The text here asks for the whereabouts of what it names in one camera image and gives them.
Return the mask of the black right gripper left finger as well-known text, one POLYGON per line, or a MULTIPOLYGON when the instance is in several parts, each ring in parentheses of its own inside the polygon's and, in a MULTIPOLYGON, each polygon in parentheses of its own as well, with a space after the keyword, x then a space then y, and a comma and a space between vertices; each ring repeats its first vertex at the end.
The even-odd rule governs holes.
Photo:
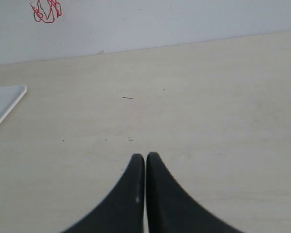
POLYGON ((142 233, 144 231, 145 161, 134 154, 104 200, 66 233, 142 233))

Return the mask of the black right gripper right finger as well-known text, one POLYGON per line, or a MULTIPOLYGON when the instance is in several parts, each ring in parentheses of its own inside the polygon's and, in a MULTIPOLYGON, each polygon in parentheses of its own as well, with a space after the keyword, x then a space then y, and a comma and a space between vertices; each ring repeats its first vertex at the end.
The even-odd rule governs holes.
POLYGON ((146 211, 150 233, 239 233, 198 204, 175 180, 160 155, 146 159, 146 211))

